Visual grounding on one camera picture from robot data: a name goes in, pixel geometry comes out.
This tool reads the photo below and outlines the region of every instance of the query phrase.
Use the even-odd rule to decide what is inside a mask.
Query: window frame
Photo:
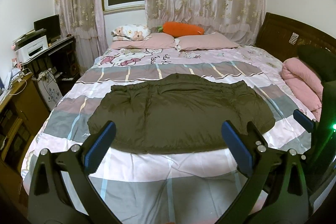
[[[144,10],[145,1],[140,0],[140,1],[109,5],[109,0],[102,0],[102,6],[103,6],[104,14],[112,14],[112,13],[119,13],[119,12],[132,11],[132,10]]]

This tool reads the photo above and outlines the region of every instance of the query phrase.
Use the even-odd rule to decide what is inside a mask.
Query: dark brown headboard
[[[258,33],[256,47],[263,48],[284,62],[288,58],[296,57],[296,48],[302,44],[327,48],[336,54],[336,39],[332,36],[300,21],[266,13],[265,21]]]

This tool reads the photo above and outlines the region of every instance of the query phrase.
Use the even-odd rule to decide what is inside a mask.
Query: computer monitor
[[[46,17],[34,22],[34,29],[38,31],[40,29],[46,29],[46,36],[48,42],[54,42],[61,35],[61,28],[59,25],[59,15]]]

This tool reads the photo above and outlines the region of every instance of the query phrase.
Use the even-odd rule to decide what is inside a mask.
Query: floral pillow
[[[140,41],[151,38],[151,30],[144,25],[127,24],[111,32],[113,41]]]

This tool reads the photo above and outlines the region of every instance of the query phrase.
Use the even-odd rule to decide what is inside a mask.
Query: white printer
[[[46,29],[25,34],[14,42],[19,62],[25,63],[48,48]]]

